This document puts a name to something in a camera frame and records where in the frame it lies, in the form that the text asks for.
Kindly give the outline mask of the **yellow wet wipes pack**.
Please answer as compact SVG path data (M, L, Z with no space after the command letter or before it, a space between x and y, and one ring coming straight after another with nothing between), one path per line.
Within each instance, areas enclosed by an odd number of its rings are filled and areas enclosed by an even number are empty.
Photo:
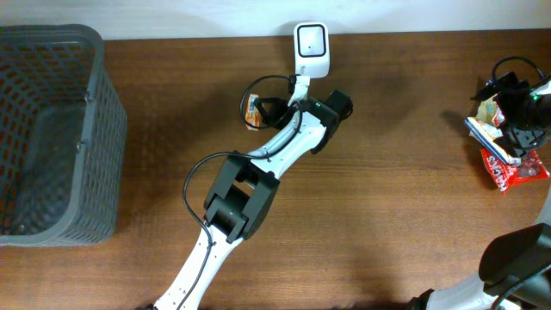
M492 81L487 81L472 98L474 111L464 120L469 129L469 135L479 141L496 159L504 164L518 166L520 157L509 154L503 146L497 143L505 134L499 126L505 121L500 107L494 100L498 93L494 93Z

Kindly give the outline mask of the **orange tissue pack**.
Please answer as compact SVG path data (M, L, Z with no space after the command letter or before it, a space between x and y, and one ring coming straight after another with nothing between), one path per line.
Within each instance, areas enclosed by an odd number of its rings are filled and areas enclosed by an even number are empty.
M262 124L262 116L255 105L259 98L257 94L250 94L245 109L245 122L248 130L258 131Z

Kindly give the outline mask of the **red snack bag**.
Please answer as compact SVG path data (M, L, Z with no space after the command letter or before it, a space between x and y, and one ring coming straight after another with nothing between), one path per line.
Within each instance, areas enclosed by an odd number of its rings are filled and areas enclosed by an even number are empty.
M550 178L549 171L534 150L530 151L519 165L505 164L485 148L480 149L480 153L487 172L503 195L511 187Z

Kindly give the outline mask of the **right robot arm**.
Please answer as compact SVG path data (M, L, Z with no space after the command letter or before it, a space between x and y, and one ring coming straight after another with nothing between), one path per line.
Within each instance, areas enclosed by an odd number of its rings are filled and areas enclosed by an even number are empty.
M510 71L493 76L473 99L479 112L464 123L482 144L486 171L502 192L548 179L536 150L550 140L550 77L531 84ZM452 288L429 289L408 309L548 309L550 307L550 206L536 223L495 238L476 275Z

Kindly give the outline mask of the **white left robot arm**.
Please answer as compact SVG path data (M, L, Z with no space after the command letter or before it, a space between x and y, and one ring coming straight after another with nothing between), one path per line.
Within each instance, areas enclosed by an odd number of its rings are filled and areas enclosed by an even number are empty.
M334 90L324 101L303 96L290 103L285 125L253 152L224 152L223 165L197 217L195 247L154 309L196 309L230 253L263 224L280 178L307 152L320 152L340 123L351 116L349 95Z

